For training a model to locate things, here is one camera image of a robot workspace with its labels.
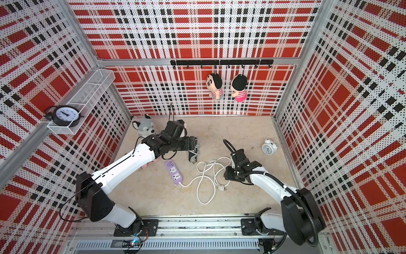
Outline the purple power strip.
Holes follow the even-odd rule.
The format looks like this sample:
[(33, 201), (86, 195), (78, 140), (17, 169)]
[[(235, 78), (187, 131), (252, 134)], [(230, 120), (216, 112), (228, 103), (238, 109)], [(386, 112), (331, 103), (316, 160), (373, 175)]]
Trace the purple power strip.
[(175, 185), (179, 185), (182, 182), (182, 176), (180, 174), (179, 169), (173, 162), (173, 160), (167, 160), (165, 162), (166, 169), (170, 173), (170, 176), (174, 182)]

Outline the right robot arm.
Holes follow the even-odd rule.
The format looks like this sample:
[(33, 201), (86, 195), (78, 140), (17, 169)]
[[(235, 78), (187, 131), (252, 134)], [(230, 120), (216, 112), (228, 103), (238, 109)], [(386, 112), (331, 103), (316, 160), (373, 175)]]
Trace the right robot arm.
[(312, 247), (319, 244), (319, 233), (326, 228), (314, 196), (306, 189), (297, 189), (270, 174), (260, 163), (249, 161), (244, 150), (232, 151), (232, 165), (226, 167), (227, 181), (255, 185), (264, 190), (280, 205), (280, 210), (264, 208), (256, 213), (253, 231), (268, 235), (273, 230), (283, 232), (297, 245)]

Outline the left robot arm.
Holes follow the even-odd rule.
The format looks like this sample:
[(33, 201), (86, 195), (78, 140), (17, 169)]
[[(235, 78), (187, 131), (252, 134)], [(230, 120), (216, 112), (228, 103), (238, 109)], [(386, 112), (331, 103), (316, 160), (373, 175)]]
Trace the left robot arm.
[(90, 221), (112, 222), (123, 234), (137, 235), (144, 228), (142, 218), (132, 208), (112, 201), (109, 193), (148, 163), (168, 152), (193, 151), (197, 144), (196, 137), (188, 136), (183, 120), (168, 121), (163, 131), (143, 138), (118, 161), (92, 174), (78, 175), (75, 201)]

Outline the black power strip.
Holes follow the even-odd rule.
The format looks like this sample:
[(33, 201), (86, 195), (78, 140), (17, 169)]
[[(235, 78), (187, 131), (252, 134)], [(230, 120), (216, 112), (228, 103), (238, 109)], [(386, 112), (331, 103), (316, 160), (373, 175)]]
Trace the black power strip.
[(200, 145), (198, 143), (198, 145), (196, 147), (196, 152), (189, 151), (189, 162), (190, 163), (195, 164), (197, 162), (197, 157), (199, 155), (199, 148), (200, 148)]

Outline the pink strawberry plush toy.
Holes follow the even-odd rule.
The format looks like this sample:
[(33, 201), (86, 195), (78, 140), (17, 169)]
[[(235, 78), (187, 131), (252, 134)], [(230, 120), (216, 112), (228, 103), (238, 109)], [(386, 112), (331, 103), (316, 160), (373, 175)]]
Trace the pink strawberry plush toy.
[(155, 160), (153, 160), (153, 161), (151, 161), (151, 162), (149, 162), (149, 163), (147, 163), (147, 164), (144, 164), (141, 168), (142, 168), (142, 169), (145, 169), (145, 168), (147, 168), (150, 164), (156, 163), (156, 162), (158, 162), (158, 161), (159, 161), (159, 158), (157, 158), (157, 159), (155, 159)]

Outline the grey husky plush toy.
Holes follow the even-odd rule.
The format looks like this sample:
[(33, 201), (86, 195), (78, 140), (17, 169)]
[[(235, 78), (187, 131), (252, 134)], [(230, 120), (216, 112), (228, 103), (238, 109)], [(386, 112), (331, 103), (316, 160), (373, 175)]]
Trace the grey husky plush toy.
[(132, 126), (138, 131), (139, 136), (146, 138), (151, 134), (156, 134), (155, 124), (147, 114), (140, 121), (133, 121)]

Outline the white alarm clock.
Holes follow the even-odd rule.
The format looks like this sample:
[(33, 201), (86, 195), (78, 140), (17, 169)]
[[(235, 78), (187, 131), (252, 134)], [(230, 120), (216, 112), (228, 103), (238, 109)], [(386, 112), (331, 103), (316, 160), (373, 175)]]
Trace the white alarm clock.
[(277, 143), (272, 140), (272, 139), (265, 139), (263, 145), (262, 145), (262, 151), (263, 153), (265, 153), (266, 155), (270, 156), (274, 153), (277, 152), (278, 149), (278, 145)]

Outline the hanging doll striped shirt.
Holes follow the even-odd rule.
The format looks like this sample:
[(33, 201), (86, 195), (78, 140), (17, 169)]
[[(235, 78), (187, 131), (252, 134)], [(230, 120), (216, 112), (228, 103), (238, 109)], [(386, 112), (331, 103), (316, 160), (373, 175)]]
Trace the hanging doll striped shirt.
[(223, 97), (223, 81), (219, 74), (209, 74), (205, 81), (205, 85), (211, 92), (213, 99), (220, 100)]

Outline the hanging doll pink shirt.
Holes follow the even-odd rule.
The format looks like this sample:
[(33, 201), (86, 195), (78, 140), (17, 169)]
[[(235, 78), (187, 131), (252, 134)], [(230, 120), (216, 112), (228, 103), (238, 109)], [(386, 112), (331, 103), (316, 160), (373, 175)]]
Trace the hanging doll pink shirt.
[(239, 74), (235, 76), (231, 83), (232, 98), (237, 102), (243, 102), (247, 99), (247, 77)]

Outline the black alarm clock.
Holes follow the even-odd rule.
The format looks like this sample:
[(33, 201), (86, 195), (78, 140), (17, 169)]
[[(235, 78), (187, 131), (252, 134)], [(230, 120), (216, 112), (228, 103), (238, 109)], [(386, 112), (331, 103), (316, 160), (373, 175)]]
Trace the black alarm clock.
[(83, 118), (78, 109), (68, 105), (51, 106), (44, 113), (45, 119), (50, 122), (52, 127), (73, 128)]

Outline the black hook rail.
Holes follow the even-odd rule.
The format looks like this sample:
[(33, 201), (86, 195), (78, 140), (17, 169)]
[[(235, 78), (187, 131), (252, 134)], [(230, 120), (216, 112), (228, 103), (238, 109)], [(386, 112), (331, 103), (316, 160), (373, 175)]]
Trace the black hook rail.
[(215, 60), (171, 60), (172, 66), (248, 66), (248, 65), (266, 65), (270, 66), (274, 63), (273, 59), (215, 59)]

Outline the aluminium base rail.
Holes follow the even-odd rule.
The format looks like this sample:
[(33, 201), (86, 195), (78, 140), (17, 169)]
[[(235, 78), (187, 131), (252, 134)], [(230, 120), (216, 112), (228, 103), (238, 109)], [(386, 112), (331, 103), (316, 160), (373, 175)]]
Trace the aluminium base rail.
[(260, 233), (253, 214), (156, 216), (143, 219), (144, 229), (126, 235), (115, 224), (85, 220), (74, 225), (64, 254), (254, 253), (333, 254), (328, 235), (317, 247), (295, 244), (282, 231)]

